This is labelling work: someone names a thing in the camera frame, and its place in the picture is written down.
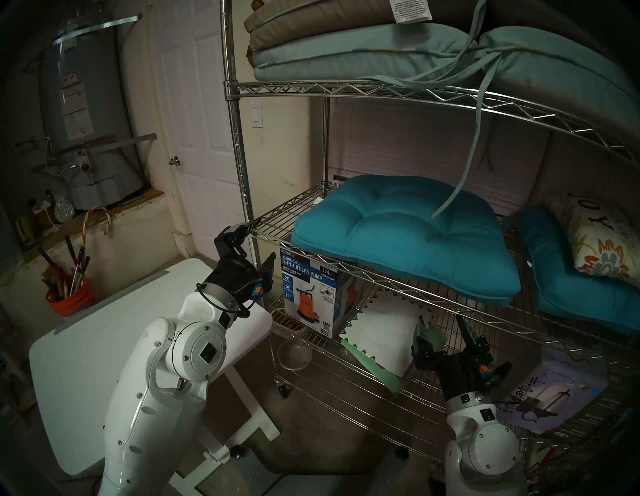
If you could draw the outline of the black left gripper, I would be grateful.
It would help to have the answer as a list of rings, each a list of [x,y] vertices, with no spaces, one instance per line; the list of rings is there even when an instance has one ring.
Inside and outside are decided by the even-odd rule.
[[[249,315],[254,303],[273,287],[275,252],[258,268],[243,258],[247,256],[243,244],[254,227],[228,226],[216,236],[217,254],[222,258],[205,279],[205,299],[230,314]]]

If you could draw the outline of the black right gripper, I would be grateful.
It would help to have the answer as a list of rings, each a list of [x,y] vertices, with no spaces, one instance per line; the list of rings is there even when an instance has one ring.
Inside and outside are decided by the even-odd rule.
[[[486,337],[476,333],[465,318],[456,314],[459,333],[465,343],[463,351],[447,354],[436,352],[429,341],[430,320],[419,315],[413,331],[413,361],[420,371],[432,371],[438,378],[443,397],[449,401],[466,393],[481,392],[487,396],[509,375],[512,363],[492,366],[494,357]]]

